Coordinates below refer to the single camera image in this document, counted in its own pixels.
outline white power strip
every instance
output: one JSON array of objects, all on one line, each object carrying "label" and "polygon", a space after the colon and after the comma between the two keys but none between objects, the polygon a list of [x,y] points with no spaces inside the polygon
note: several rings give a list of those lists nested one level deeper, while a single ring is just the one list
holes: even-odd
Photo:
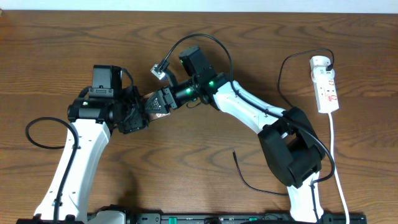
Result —
[{"label": "white power strip", "polygon": [[[326,68],[330,65],[330,59],[325,56],[314,56],[310,60],[311,65],[311,79],[315,90],[315,97],[317,98],[317,106],[319,113],[327,113],[330,121],[330,154],[335,160],[334,155],[334,140],[335,134],[333,129],[333,119],[331,112],[336,111],[338,106],[337,92],[335,85],[335,71],[331,69],[328,71]],[[341,202],[343,203],[344,213],[346,217],[346,224],[349,224],[349,213],[344,198],[343,189],[341,188],[340,179],[335,170],[335,178],[337,183],[338,192],[340,194]]]},{"label": "white power strip", "polygon": [[310,60],[311,79],[317,98],[319,113],[331,113],[339,108],[335,86],[335,71],[327,71],[330,59],[325,56],[314,56]]}]

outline wooden table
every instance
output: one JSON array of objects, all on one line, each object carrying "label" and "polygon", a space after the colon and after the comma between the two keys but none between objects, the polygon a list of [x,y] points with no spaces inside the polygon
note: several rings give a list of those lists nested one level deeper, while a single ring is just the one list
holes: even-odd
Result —
[{"label": "wooden table", "polygon": [[[94,64],[127,68],[142,94],[159,89],[167,82],[150,68],[179,38],[198,32],[227,46],[245,89],[284,108],[276,91],[283,59],[332,49],[340,100],[333,113],[335,156],[348,208],[366,214],[369,223],[398,222],[398,16],[52,11],[5,11],[0,17],[0,222],[33,215],[62,153],[31,145],[24,135],[29,121],[67,120],[68,105],[91,84]],[[177,55],[196,44],[218,72],[228,71],[222,49],[195,38],[169,60],[178,80],[188,77]],[[309,77],[312,55],[287,62],[282,91],[329,146],[328,117],[317,112]],[[65,133],[46,122],[32,130],[50,145],[63,144]],[[138,133],[115,132],[98,165],[89,211],[111,203],[165,213],[289,210],[289,198],[242,184],[233,149],[251,185],[286,191],[268,169],[257,136],[234,117],[201,105],[182,107]],[[329,168],[324,160],[321,175]],[[343,211],[335,180],[320,184],[320,198],[324,209]]]}]

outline robotic arm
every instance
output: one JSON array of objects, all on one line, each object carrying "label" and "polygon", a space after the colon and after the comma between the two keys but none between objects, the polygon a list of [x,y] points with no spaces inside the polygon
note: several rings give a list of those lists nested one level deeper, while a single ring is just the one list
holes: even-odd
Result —
[{"label": "robotic arm", "polygon": [[[87,205],[93,178],[101,154],[109,142],[112,132],[118,128],[127,134],[148,127],[153,114],[170,114],[170,108],[176,110],[185,103],[197,98],[205,105],[229,113],[251,128],[261,143],[268,166],[272,173],[287,186],[291,209],[290,214],[300,222],[316,222],[310,183],[319,176],[321,160],[325,152],[320,150],[306,133],[292,128],[281,119],[265,114],[258,108],[270,111],[292,121],[305,125],[316,136],[303,111],[292,108],[286,111],[269,105],[244,90],[238,82],[231,82],[224,73],[217,74],[198,46],[184,50],[180,60],[190,79],[177,83],[174,74],[167,68],[169,63],[162,61],[154,65],[151,72],[159,79],[167,77],[170,85],[155,91],[144,102],[127,70],[109,66],[95,65],[93,84],[85,94],[69,106],[68,119],[79,136],[79,149],[76,152],[65,187],[62,191],[58,223],[132,223],[133,218],[126,212],[105,210],[97,213],[96,218],[88,221]],[[121,88],[121,76],[125,73],[131,79],[131,85]],[[296,138],[286,144],[287,135]],[[18,220],[17,223],[52,223],[55,206],[55,194],[65,172],[72,153],[73,138],[68,131],[67,141],[53,182],[37,207],[32,220]],[[314,190],[316,211],[321,217],[318,189]]]}]

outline white background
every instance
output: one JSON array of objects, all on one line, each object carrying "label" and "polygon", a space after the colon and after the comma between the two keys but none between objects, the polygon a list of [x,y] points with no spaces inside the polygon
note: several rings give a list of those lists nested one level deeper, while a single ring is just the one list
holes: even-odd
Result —
[{"label": "white background", "polygon": [[0,0],[33,10],[398,13],[398,0]]}]

